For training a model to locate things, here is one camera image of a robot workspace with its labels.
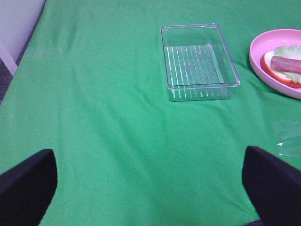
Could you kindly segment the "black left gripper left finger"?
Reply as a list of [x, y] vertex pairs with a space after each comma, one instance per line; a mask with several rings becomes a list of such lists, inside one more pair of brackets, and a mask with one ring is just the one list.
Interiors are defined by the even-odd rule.
[[52, 149], [41, 150], [0, 175], [0, 224], [37, 226], [58, 184]]

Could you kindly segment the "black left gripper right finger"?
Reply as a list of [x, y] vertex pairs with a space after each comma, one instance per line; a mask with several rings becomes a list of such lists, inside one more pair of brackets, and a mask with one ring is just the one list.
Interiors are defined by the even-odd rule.
[[265, 226], [301, 224], [301, 172], [258, 146], [248, 146], [243, 187]]

